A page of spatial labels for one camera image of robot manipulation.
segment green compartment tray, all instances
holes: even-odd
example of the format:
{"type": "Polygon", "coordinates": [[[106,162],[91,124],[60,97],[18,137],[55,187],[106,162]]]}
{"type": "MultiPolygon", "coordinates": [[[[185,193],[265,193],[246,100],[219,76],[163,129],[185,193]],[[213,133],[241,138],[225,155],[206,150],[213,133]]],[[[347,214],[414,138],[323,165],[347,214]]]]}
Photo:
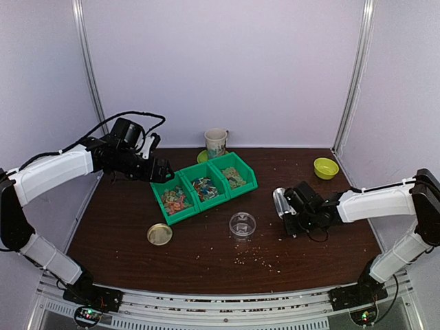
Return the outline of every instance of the green compartment tray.
{"type": "Polygon", "coordinates": [[[232,198],[257,189],[258,184],[256,182],[254,171],[236,153],[229,153],[227,155],[208,160],[207,162],[177,171],[174,179],[166,182],[165,184],[151,183],[151,188],[153,189],[156,201],[160,206],[167,224],[173,225],[174,223],[196,215],[197,213],[203,212],[209,208],[213,208],[214,206],[225,203],[232,198]],[[233,167],[239,172],[240,176],[246,181],[244,186],[231,189],[228,180],[221,172],[229,167],[233,167]],[[193,188],[193,181],[200,177],[210,178],[219,191],[219,196],[207,201],[201,201],[197,191],[193,188]],[[193,206],[179,211],[176,214],[168,215],[160,197],[164,194],[166,189],[171,190],[176,186],[181,186],[183,188],[188,201],[193,206]]]}

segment wooden table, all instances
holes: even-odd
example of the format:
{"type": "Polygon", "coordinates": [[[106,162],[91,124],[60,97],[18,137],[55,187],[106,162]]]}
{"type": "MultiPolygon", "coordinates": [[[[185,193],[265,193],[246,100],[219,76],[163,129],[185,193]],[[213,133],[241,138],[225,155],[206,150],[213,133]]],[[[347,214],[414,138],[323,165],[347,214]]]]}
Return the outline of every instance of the wooden table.
{"type": "MultiPolygon", "coordinates": [[[[173,226],[173,239],[157,247],[146,240],[154,223],[164,222],[148,183],[100,182],[81,220],[68,254],[95,276],[97,283],[131,289],[185,294],[286,292],[354,282],[367,261],[380,253],[367,221],[330,228],[325,243],[306,235],[286,237],[272,191],[305,180],[323,197],[346,190],[342,173],[331,181],[313,172],[324,149],[236,149],[251,166],[259,188],[173,226]],[[251,243],[229,236],[230,217],[254,215],[251,243]]],[[[200,149],[164,149],[175,170],[195,163],[200,149]]],[[[317,239],[324,234],[314,233],[317,239]]]]}

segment gold lid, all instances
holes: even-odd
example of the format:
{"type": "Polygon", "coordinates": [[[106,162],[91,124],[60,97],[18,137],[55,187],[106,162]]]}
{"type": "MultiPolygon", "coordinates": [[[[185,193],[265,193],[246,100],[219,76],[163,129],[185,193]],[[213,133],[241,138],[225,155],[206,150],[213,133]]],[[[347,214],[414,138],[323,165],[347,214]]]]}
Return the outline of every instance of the gold lid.
{"type": "Polygon", "coordinates": [[[165,223],[156,223],[146,232],[146,239],[154,245],[165,245],[173,237],[173,230],[165,223]]]}

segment white backdrop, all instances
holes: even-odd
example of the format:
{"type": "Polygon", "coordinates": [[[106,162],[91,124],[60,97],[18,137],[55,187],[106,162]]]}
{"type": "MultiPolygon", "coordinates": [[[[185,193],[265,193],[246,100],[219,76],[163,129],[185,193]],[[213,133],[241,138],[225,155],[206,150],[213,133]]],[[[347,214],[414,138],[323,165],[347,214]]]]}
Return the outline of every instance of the white backdrop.
{"type": "Polygon", "coordinates": [[[221,127],[235,146],[330,147],[363,3],[84,1],[104,112],[164,114],[161,146],[201,146],[221,127]]]}
{"type": "MultiPolygon", "coordinates": [[[[0,167],[59,150],[97,119],[87,88],[70,0],[0,1],[0,167]]],[[[96,183],[89,175],[24,207],[31,225],[61,250],[96,183]]],[[[1,329],[25,329],[41,272],[15,253],[0,253],[1,329]]]]}
{"type": "MultiPolygon", "coordinates": [[[[429,168],[440,178],[439,2],[380,1],[375,13],[368,67],[342,161],[354,184],[378,186],[429,168]]],[[[413,217],[373,221],[386,248],[413,217]]],[[[437,330],[440,249],[410,267],[427,329],[437,330]]]]}

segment yellow bowl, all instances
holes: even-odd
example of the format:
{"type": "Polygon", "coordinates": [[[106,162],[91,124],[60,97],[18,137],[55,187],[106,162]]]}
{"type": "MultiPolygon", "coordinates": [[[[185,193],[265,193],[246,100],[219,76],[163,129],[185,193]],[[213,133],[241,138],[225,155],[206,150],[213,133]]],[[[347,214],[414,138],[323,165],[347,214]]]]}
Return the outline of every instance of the yellow bowl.
{"type": "Polygon", "coordinates": [[[316,176],[323,180],[331,180],[339,172],[339,166],[329,158],[317,158],[313,166],[316,176]]]}

